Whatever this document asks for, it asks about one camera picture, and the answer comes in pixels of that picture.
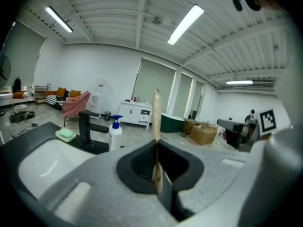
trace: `cardboard box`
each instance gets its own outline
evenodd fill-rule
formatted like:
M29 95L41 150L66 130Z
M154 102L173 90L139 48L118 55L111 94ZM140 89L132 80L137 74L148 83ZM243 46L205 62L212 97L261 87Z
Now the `cardboard box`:
M186 134L190 134L191 129L193 128L193 126L198 126L200 124L200 122L192 120L192 119L184 119L184 125L182 127L182 132L186 133Z
M200 146L211 144L217 135L217 128L209 126L207 123L200 123L199 126L193 126L190 138Z

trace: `black cable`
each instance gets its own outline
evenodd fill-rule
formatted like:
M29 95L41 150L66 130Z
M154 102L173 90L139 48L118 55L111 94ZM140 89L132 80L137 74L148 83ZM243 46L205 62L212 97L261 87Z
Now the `black cable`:
M22 133L24 133L24 132L26 132L26 131L29 131L29 130L26 130L28 127L37 127L37 126L38 126L37 123L32 123L31 125L28 125L27 127L25 127L19 134L16 134L15 136L12 136L12 138L15 138L15 137L17 137L18 135L20 135L20 134L22 134Z

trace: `fluorescent ceiling light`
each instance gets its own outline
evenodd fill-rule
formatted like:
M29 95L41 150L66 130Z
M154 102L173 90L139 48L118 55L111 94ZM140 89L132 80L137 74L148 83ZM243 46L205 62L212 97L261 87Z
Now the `fluorescent ceiling light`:
M63 20L63 18L60 17L60 15L52 8L52 6L45 8L45 10L69 33L73 31L73 29Z
M167 43L174 45L185 31L204 13L204 10L195 4L182 19Z
M252 80L247 81L227 81L226 84L228 85L251 85L253 84Z

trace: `soap dish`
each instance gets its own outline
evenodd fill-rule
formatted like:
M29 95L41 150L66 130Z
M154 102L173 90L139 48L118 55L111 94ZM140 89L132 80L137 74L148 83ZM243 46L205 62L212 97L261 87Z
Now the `soap dish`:
M65 142L71 142L74 138L76 138L76 132L71 131L69 129L66 128L62 128L59 131L56 131L56 136L65 141Z

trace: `white cabinet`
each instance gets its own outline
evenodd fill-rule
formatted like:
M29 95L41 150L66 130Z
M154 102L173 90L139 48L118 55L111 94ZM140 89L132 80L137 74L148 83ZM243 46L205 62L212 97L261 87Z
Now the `white cabinet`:
M151 105L123 101L121 103L119 112L119 114L123 117L120 119L120 121L146 125L146 129L148 129L151 111Z

